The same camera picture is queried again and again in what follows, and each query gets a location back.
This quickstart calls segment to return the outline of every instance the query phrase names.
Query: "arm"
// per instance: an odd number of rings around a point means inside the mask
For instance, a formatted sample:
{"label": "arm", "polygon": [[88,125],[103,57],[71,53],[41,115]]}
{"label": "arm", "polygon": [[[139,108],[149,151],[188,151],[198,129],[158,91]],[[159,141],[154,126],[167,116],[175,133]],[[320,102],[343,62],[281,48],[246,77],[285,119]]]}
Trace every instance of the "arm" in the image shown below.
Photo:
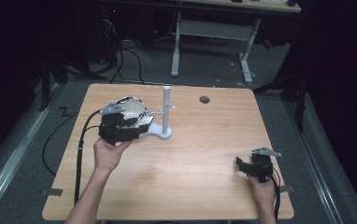
{"label": "arm", "polygon": [[269,179],[264,183],[260,183],[257,177],[250,175],[249,180],[252,184],[254,200],[257,202],[261,224],[276,224],[277,221],[274,214],[274,201],[276,197],[274,182]]}
{"label": "arm", "polygon": [[99,203],[109,175],[118,166],[123,151],[130,144],[131,142],[123,142],[114,147],[103,138],[99,138],[94,143],[93,174],[65,223],[95,223]]}

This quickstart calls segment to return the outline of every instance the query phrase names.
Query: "black round hole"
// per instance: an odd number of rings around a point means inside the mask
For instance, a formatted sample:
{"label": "black round hole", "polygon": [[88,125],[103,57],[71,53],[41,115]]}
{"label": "black round hole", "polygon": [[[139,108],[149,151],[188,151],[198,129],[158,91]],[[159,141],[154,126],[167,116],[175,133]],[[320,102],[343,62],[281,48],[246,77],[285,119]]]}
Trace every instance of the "black round hole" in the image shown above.
{"label": "black round hole", "polygon": [[208,104],[210,102],[210,98],[208,98],[207,96],[201,96],[199,98],[199,101],[202,103],[202,104]]}

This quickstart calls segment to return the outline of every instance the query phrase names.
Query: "light wood surface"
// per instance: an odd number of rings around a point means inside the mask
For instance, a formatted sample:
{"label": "light wood surface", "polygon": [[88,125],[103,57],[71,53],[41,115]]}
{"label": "light wood surface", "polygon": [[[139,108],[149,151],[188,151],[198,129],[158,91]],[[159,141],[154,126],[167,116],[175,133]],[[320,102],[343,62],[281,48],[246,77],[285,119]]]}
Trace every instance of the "light wood surface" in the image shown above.
{"label": "light wood surface", "polygon": [[261,10],[272,10],[280,12],[295,12],[301,11],[301,8],[297,5],[295,7],[289,7],[287,0],[243,0],[242,3],[233,3],[231,0],[180,0],[181,2],[191,2],[200,4],[211,4],[226,7],[246,7]]}
{"label": "light wood surface", "polygon": [[[124,96],[141,99],[149,111],[159,111],[163,87],[93,84],[88,89],[67,144],[43,217],[64,220],[73,207],[77,146],[85,120],[97,109]],[[168,140],[154,136],[137,139],[123,153],[107,182],[98,219],[183,220],[254,219],[257,209],[249,180],[239,173],[236,156],[250,161],[257,147],[271,147],[251,90],[172,87],[169,113],[173,134]],[[199,101],[210,98],[209,104]],[[156,115],[157,122],[162,123]],[[90,126],[99,125],[101,116]],[[97,129],[85,135],[81,191],[93,171],[93,143]],[[278,170],[275,158],[274,167]],[[287,193],[281,195],[279,218],[293,217]]]}

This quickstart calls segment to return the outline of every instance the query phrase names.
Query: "forearm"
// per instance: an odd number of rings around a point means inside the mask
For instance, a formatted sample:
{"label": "forearm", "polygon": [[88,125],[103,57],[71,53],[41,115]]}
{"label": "forearm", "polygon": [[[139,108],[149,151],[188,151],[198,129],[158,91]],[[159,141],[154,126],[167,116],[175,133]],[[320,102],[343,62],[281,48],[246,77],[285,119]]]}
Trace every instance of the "forearm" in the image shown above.
{"label": "forearm", "polygon": [[276,224],[274,209],[272,206],[258,205],[258,214],[261,224]]}
{"label": "forearm", "polygon": [[94,223],[96,221],[97,210],[108,177],[108,172],[94,170],[91,180],[65,223]]}

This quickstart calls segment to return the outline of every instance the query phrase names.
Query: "table top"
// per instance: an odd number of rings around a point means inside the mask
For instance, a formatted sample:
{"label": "table top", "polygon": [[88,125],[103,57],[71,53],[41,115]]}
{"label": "table top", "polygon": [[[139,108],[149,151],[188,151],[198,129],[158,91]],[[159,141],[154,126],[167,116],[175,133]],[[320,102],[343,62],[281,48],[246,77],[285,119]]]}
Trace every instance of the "table top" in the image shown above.
{"label": "table top", "polygon": [[[97,109],[125,96],[141,99],[149,111],[162,108],[164,87],[92,84],[68,141],[53,189],[43,211],[47,220],[64,220],[73,207],[77,146],[86,119]],[[200,102],[201,96],[210,99]],[[173,86],[168,140],[148,136],[125,150],[107,182],[97,218],[104,220],[255,219],[251,185],[238,172],[236,157],[250,162],[258,147],[272,148],[251,90]],[[156,122],[162,118],[155,115]],[[99,125],[95,116],[89,126]],[[93,171],[97,129],[85,134],[82,192]],[[274,167],[280,173],[275,158]],[[281,194],[279,218],[293,217],[287,193]]]}
{"label": "table top", "polygon": [[234,3],[231,0],[179,0],[181,2],[210,4],[225,7],[244,7],[262,10],[272,10],[280,12],[300,12],[301,8],[296,4],[294,7],[287,5],[287,0],[243,0],[241,3]]}

